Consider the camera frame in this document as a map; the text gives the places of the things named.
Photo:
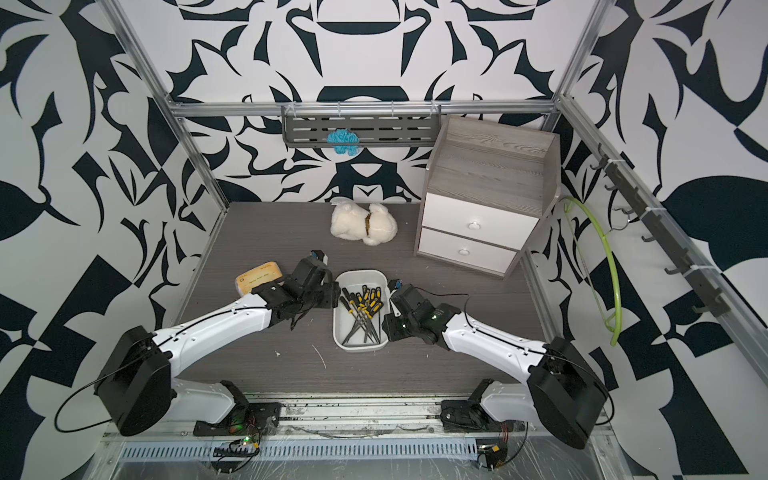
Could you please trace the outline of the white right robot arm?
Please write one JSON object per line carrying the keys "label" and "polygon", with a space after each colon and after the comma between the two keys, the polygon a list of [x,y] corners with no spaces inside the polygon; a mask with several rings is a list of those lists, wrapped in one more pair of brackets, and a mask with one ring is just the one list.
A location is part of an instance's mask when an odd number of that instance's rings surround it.
{"label": "white right robot arm", "polygon": [[426,344],[474,357],[517,380],[514,394],[498,381],[479,389],[480,409],[494,421],[536,422],[565,445],[586,447],[598,418],[612,398],[579,351],[562,337],[545,343],[487,325],[449,304],[433,305],[426,291],[393,280],[394,311],[384,317],[391,341],[418,338]]}

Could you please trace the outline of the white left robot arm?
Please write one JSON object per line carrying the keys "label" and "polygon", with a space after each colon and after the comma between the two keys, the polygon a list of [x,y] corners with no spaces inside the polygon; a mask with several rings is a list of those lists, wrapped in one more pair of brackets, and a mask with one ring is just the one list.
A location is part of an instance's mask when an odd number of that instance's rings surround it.
{"label": "white left robot arm", "polygon": [[173,327],[135,327],[118,340],[94,392],[123,436],[160,422],[196,421],[217,435],[238,434],[256,409],[230,381],[184,381],[180,374],[205,356],[283,321],[295,325],[314,308],[337,306],[340,288],[326,255],[314,250],[294,271],[259,285],[233,303]]}

